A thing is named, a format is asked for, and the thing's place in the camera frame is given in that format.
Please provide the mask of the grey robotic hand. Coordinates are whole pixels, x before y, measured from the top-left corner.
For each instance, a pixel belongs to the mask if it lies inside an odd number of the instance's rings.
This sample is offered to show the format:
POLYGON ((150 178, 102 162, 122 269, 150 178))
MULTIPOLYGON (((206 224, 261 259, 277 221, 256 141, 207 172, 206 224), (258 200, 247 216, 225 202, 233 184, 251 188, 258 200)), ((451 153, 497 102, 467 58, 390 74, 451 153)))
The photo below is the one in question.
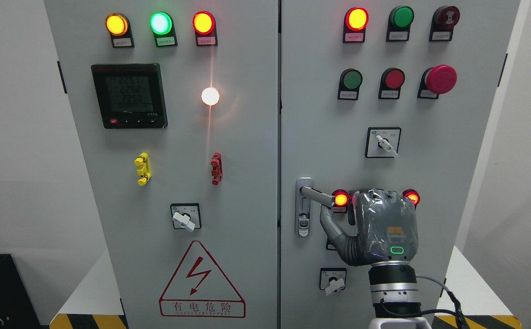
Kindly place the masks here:
POLYGON ((321 206, 320 223, 341 260, 349 266, 384 261, 411 261, 419 238, 415 204, 401 192, 370 189, 352 198, 355 237, 335 221, 332 210, 321 206))

